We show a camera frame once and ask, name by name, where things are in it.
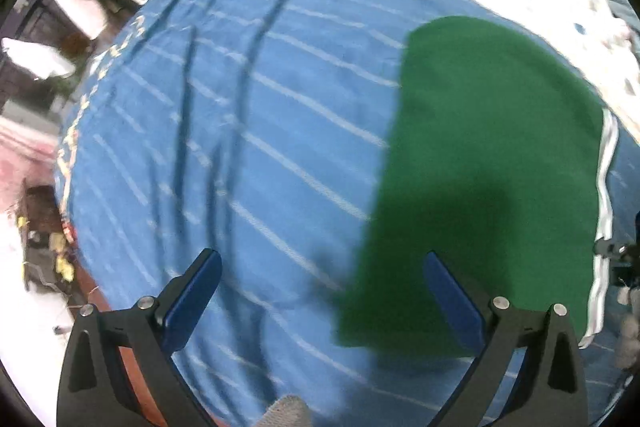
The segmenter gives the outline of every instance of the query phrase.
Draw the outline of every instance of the blue fabric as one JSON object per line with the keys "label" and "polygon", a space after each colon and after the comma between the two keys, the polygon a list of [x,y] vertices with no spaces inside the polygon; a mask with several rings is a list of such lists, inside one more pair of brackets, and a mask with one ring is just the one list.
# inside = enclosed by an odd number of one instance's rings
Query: blue fabric
{"label": "blue fabric", "polygon": [[[402,43],[448,15],[518,28],[471,0],[150,0],[90,78],[69,199],[82,263],[121,308],[220,252],[222,282],[174,359],[230,425],[287,393],[317,427],[426,425],[469,367],[334,344]],[[592,418],[618,377],[607,335],[587,350]]]}

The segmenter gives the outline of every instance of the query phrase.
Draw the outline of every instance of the bed sheet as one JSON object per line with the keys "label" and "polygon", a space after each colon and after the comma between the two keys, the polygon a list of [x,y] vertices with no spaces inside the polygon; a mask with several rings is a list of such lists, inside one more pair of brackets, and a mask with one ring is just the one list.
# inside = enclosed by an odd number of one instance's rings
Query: bed sheet
{"label": "bed sheet", "polygon": [[[468,368],[337,346],[332,307],[372,210],[405,37],[454,14],[530,34],[472,0],[150,0],[90,77],[56,176],[82,263],[119,308],[202,248],[222,254],[220,288],[175,362],[230,425],[288,393],[316,426],[425,425]],[[617,156],[613,184],[636,153]],[[613,201],[636,203],[622,189]],[[592,420],[621,378],[616,330],[583,351]]]}

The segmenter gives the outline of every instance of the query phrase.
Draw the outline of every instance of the green cloth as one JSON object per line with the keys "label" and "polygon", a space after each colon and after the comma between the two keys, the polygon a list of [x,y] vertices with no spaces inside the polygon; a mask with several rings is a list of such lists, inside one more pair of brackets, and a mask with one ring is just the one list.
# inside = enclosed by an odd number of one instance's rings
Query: green cloth
{"label": "green cloth", "polygon": [[514,30],[446,17],[411,34],[401,107],[353,284],[348,346],[452,355],[422,260],[435,251],[491,296],[566,305],[586,328],[602,108],[557,57]]}

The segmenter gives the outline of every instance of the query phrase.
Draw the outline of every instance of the white trim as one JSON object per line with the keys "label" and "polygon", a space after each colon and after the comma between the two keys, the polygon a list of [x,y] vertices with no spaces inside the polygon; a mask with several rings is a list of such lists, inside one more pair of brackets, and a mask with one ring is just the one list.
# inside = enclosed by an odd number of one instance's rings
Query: white trim
{"label": "white trim", "polygon": [[[616,145],[618,144],[618,120],[607,108],[603,108],[602,115],[602,139],[600,140],[600,160],[596,178],[596,187],[598,189],[596,241],[598,239],[611,239],[612,236],[613,209],[607,192],[606,179],[616,151]],[[580,349],[588,347],[593,341],[593,336],[602,331],[604,325],[604,303],[608,287],[609,259],[601,255],[594,255],[593,285],[589,293],[587,330],[580,344],[578,344]]]}

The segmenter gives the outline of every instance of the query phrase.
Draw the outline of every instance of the yellow object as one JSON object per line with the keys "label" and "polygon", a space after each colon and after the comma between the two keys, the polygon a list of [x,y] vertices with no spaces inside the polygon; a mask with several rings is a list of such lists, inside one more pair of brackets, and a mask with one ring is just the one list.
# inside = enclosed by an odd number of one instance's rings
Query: yellow object
{"label": "yellow object", "polygon": [[60,254],[64,253],[66,248],[65,235],[62,232],[54,232],[49,235],[49,250]]}
{"label": "yellow object", "polygon": [[67,282],[71,282],[76,275],[74,266],[63,255],[56,257],[56,272],[62,275],[62,279]]}

